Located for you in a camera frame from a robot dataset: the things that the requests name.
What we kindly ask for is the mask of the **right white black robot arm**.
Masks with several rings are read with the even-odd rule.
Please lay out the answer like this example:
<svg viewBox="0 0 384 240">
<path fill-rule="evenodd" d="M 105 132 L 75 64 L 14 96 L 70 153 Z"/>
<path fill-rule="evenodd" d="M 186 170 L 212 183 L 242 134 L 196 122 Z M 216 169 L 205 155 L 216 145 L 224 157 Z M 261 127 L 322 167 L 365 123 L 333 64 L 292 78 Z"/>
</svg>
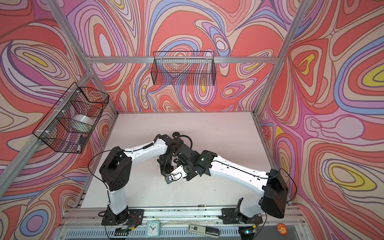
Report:
<svg viewBox="0 0 384 240">
<path fill-rule="evenodd" d="M 256 193 L 256 197 L 246 201 L 241 198 L 237 211 L 242 218 L 251 218 L 265 213 L 277 219 L 285 217 L 289 187 L 281 170 L 269 172 L 249 169 L 232 163 L 214 152 L 204 150 L 201 153 L 182 145 L 169 156 L 177 158 L 178 167 L 165 173 L 167 184 L 185 179 L 190 181 L 196 176 L 216 176 L 229 179 Z"/>
</svg>

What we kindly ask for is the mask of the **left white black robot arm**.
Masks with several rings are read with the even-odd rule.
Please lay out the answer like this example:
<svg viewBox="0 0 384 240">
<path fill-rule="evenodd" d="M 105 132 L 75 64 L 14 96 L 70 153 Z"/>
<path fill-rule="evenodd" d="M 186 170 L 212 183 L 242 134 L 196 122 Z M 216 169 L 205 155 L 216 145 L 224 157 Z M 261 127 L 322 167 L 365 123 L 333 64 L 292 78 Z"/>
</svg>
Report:
<svg viewBox="0 0 384 240">
<path fill-rule="evenodd" d="M 129 182 L 133 166 L 146 160 L 158 157 L 161 175 L 166 183 L 178 181 L 187 176 L 187 170 L 183 165 L 197 156 L 192 150 L 193 142 L 187 146 L 182 138 L 191 140 L 187 135 L 174 132 L 172 137 L 168 135 L 156 135 L 155 139 L 147 144 L 131 149 L 114 147 L 99 168 L 100 177 L 108 194 L 108 206 L 104 212 L 100 212 L 103 226 L 132 226 L 141 224 L 136 214 L 131 214 L 126 203 L 125 186 Z"/>
</svg>

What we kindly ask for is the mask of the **pink tape roll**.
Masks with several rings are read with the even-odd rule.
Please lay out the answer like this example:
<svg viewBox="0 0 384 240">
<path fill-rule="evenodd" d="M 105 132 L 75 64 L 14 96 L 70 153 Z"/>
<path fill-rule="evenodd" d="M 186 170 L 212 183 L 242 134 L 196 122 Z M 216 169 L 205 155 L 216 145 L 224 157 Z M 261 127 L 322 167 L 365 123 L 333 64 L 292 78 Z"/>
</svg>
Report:
<svg viewBox="0 0 384 240">
<path fill-rule="evenodd" d="M 178 138 L 180 136 L 180 133 L 179 132 L 174 132 L 172 134 L 173 138 Z"/>
</svg>

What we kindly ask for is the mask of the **black silver stapler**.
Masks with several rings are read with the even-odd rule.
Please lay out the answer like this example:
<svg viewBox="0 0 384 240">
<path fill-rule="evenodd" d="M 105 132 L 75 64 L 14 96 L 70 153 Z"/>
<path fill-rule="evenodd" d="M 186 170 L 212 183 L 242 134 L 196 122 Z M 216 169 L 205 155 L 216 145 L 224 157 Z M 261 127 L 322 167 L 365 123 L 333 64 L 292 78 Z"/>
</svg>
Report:
<svg viewBox="0 0 384 240">
<path fill-rule="evenodd" d="M 218 238 L 220 234 L 220 230 L 213 227 L 205 227 L 199 225 L 189 225 L 188 232 L 195 235 Z"/>
</svg>

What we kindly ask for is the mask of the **small teal alarm clock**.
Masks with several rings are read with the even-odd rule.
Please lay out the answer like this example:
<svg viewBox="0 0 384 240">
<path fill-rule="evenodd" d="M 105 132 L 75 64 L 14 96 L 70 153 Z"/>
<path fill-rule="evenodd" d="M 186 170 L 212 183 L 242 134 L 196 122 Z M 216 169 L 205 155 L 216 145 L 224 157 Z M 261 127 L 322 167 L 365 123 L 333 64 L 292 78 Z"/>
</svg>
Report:
<svg viewBox="0 0 384 240">
<path fill-rule="evenodd" d="M 160 235 L 160 226 L 161 224 L 159 221 L 148 222 L 146 225 L 147 227 L 146 237 L 147 238 L 158 237 Z"/>
</svg>

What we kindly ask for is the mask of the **white roll in basket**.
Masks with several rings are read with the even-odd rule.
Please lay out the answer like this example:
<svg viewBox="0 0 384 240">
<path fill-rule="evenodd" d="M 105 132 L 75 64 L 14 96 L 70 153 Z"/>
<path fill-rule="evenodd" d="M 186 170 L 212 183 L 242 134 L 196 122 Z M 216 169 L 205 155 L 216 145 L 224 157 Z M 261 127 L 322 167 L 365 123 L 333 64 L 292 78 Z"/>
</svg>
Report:
<svg viewBox="0 0 384 240">
<path fill-rule="evenodd" d="M 85 115 L 74 115 L 69 126 L 75 133 L 89 133 L 94 125 L 94 120 Z"/>
</svg>

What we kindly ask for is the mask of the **red round sticker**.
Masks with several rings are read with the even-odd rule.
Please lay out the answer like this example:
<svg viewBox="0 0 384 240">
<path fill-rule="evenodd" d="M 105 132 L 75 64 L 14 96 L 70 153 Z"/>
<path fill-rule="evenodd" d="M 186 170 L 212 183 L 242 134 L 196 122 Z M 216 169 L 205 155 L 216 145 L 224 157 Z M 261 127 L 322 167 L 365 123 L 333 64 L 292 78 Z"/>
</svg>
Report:
<svg viewBox="0 0 384 240">
<path fill-rule="evenodd" d="M 289 233 L 288 227 L 283 223 L 277 225 L 277 231 L 282 236 L 286 236 Z"/>
</svg>

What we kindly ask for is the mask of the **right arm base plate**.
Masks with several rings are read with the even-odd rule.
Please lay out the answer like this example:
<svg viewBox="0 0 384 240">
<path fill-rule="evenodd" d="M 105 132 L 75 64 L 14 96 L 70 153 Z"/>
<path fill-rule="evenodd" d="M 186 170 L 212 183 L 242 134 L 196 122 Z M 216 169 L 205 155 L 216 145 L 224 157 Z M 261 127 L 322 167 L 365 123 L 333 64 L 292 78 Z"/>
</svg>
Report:
<svg viewBox="0 0 384 240">
<path fill-rule="evenodd" d="M 254 215 L 253 217 L 247 217 L 240 213 L 239 210 L 236 210 L 236 208 L 223 208 L 221 209 L 222 214 L 218 216 L 220 220 L 223 221 L 225 225 L 230 224 L 253 224 L 258 226 L 259 224 L 262 224 L 263 218 L 262 215 Z"/>
</svg>

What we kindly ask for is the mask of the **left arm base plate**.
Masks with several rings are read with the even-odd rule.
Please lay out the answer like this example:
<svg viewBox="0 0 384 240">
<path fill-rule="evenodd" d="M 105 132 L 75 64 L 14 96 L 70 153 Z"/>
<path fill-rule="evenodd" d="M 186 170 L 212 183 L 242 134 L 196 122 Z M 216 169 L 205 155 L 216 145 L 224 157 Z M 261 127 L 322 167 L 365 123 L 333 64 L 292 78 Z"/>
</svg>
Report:
<svg viewBox="0 0 384 240">
<path fill-rule="evenodd" d="M 99 212 L 98 216 L 102 217 L 103 226 L 128 226 L 137 227 L 142 224 L 143 209 L 123 210 L 120 214 L 115 215 L 109 208 L 103 212 Z"/>
</svg>

